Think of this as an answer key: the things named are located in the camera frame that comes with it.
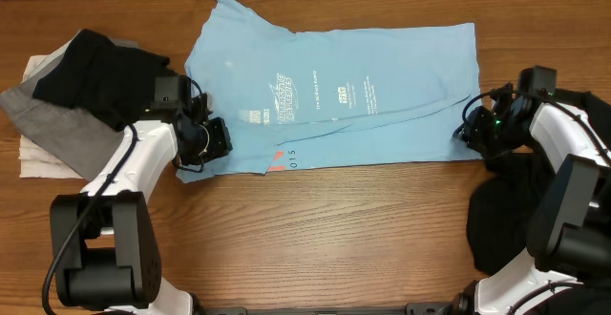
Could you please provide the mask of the light blue t-shirt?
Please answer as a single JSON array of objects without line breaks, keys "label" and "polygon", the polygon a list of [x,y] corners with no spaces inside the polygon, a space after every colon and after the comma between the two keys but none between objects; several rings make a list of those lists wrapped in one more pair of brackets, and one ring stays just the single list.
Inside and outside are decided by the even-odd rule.
[{"label": "light blue t-shirt", "polygon": [[453,137],[479,93],[473,24],[293,32],[216,1],[185,71],[233,149],[181,180],[474,158]]}]

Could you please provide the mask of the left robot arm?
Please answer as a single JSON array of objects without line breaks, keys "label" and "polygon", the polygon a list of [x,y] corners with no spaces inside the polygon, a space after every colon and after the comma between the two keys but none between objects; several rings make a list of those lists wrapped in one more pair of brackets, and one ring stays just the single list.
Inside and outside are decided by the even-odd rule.
[{"label": "left robot arm", "polygon": [[50,207],[53,244],[41,304],[50,292],[68,307],[96,314],[201,314],[198,298],[162,276],[161,256],[147,202],[167,164],[205,164],[232,149],[222,118],[194,123],[130,124],[102,172],[80,192],[59,195]]}]

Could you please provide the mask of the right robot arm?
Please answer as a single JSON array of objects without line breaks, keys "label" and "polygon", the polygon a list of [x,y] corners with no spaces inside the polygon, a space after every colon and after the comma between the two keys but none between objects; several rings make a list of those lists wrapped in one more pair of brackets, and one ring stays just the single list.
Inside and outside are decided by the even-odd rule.
[{"label": "right robot arm", "polygon": [[471,100],[455,137],[494,177],[470,200],[467,236],[484,278],[447,314],[606,314],[610,310],[610,107],[553,82]]}]

